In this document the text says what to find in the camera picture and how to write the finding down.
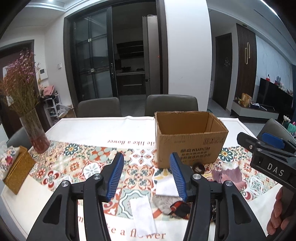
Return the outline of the person's right hand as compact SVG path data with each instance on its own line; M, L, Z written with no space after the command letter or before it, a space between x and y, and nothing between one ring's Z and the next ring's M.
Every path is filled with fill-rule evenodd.
M270 220L268 221L266 230L269 235L274 235L277 228L281 228L284 230L287 225L289 224L291 217L287 217L286 219L282 220L280 215L283 211L282 206L282 195L283 195L283 187L278 191L276 197L275 197L275 204L273 206L273 211L270 216Z

